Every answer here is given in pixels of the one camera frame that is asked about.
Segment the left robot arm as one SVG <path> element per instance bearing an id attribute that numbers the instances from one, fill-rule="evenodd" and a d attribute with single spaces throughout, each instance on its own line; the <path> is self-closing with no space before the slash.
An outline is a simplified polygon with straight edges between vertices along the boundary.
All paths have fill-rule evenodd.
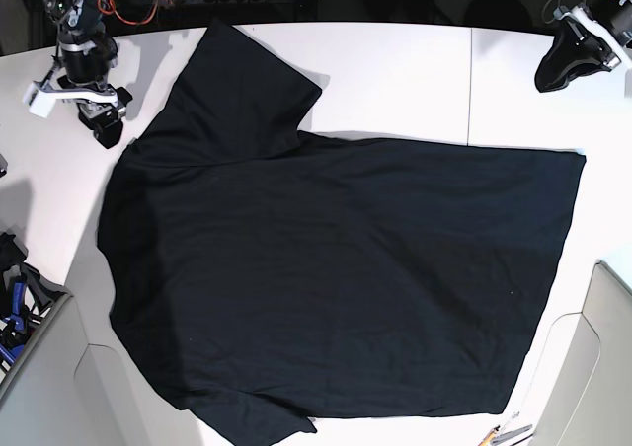
<path id="1" fill-rule="evenodd" d="M 619 66 L 631 69 L 631 0 L 583 0 L 572 8 L 556 1 L 553 43 L 534 76 L 538 92 L 560 91 Z"/>

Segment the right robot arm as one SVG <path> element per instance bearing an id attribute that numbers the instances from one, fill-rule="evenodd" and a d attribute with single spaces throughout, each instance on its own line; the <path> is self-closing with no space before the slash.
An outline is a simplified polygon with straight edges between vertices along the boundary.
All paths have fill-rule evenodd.
<path id="1" fill-rule="evenodd" d="M 109 82 L 118 64 L 119 47 L 108 34 L 103 17 L 114 8 L 107 0 L 42 0 L 56 26 L 52 66 L 35 83 L 49 109 L 58 102 L 72 103 L 79 120 L 106 149 L 117 145 L 123 119 L 132 101 L 124 87 Z"/>

